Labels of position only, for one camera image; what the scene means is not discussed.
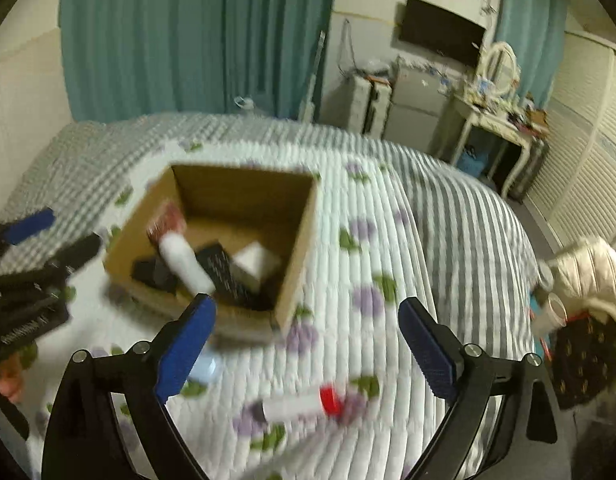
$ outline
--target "open cardboard box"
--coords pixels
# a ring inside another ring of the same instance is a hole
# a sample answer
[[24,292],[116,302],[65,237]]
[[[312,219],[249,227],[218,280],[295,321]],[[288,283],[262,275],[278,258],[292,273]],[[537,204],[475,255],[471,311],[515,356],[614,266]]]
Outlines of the open cardboard box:
[[138,300],[173,318],[191,300],[180,286],[168,294],[131,278],[135,260],[156,253],[146,227],[160,205],[172,199],[188,222],[186,240],[197,250],[219,241],[231,256],[254,241],[281,259],[276,274],[264,283],[274,307],[256,312],[217,303],[215,333],[256,342],[286,336],[293,320],[312,231],[317,184],[308,174],[176,165],[150,187],[113,241],[104,268],[113,282]]

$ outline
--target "hand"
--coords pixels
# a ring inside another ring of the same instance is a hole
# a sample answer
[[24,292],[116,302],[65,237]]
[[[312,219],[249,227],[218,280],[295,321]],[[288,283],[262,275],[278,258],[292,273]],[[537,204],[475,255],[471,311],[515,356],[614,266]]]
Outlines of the hand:
[[23,386],[19,353],[15,352],[0,363],[0,393],[10,402],[19,402]]

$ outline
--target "blue gripper pad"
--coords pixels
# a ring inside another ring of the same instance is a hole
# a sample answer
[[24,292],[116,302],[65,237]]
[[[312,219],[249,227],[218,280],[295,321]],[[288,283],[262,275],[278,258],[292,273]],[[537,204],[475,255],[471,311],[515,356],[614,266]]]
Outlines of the blue gripper pad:
[[201,349],[213,331],[217,307],[214,301],[204,295],[197,296],[193,313],[188,316],[168,349],[159,361],[157,384],[154,392],[162,404],[168,397],[177,395],[188,378]]
[[10,225],[6,229],[3,239],[10,245],[17,245],[26,238],[48,229],[53,223],[53,210],[45,208]]
[[461,343],[447,326],[440,325],[417,298],[399,306],[399,328],[435,397],[452,401],[456,381],[464,371]]

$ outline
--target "wardrobe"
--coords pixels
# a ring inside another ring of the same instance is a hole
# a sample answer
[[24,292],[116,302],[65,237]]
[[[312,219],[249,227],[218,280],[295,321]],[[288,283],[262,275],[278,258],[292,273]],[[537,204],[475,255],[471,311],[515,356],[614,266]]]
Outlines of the wardrobe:
[[562,245],[616,248],[616,44],[567,32],[548,105],[550,152],[527,200]]

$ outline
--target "television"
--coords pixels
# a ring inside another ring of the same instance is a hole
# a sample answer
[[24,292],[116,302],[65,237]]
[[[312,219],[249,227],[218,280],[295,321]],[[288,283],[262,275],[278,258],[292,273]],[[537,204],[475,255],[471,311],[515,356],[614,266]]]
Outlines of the television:
[[475,68],[486,29],[422,0],[408,0],[400,41],[417,44]]

